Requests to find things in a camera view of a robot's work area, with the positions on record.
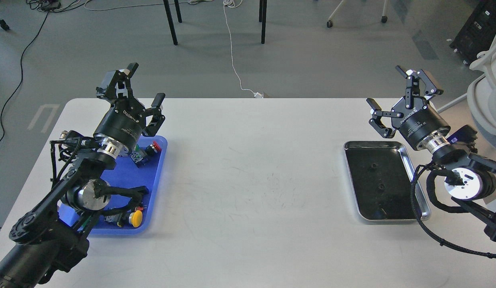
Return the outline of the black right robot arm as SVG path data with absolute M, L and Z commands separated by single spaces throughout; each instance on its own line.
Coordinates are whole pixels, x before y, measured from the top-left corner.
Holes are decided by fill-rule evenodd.
M 369 123 L 383 138 L 392 138 L 399 132 L 413 150 L 426 149 L 432 154 L 432 161 L 419 165 L 411 181 L 411 204 L 418 224 L 442 246 L 496 259 L 496 254 L 470 250 L 439 237 L 418 215 L 416 184 L 422 173 L 429 170 L 426 191 L 430 202 L 448 213 L 471 213 L 486 224 L 484 233 L 496 242 L 496 212 L 474 202 L 496 190 L 496 162 L 478 155 L 477 131 L 472 126 L 462 126 L 448 136 L 451 127 L 430 104 L 443 90 L 428 71 L 404 70 L 401 66 L 396 66 L 396 70 L 406 79 L 405 95 L 390 111 L 367 98 L 372 115 Z

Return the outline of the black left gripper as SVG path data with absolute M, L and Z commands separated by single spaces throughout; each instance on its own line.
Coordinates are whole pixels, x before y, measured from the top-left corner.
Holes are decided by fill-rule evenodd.
M 107 100 L 111 107 L 93 137 L 118 142 L 123 146 L 120 151 L 127 153 L 131 153 L 140 136 L 155 136 L 165 120 L 161 108 L 165 93 L 157 93 L 150 108 L 134 97 L 130 80 L 138 67 L 138 63 L 130 63 L 125 69 L 109 71 L 96 87 L 96 97 Z

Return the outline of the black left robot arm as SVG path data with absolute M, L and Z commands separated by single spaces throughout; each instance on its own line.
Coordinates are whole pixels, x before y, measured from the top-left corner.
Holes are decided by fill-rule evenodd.
M 119 155 L 133 153 L 140 136 L 155 136 L 165 120 L 164 93 L 149 108 L 134 97 L 130 81 L 137 68 L 133 62 L 109 71 L 96 88 L 110 109 L 93 136 L 70 130 L 50 142 L 51 190 L 12 226 L 16 244 L 0 262 L 0 288 L 32 288 L 56 270 L 69 272 L 87 256 L 87 237 L 100 217 L 138 211 L 145 186 L 114 187 L 102 179 Z

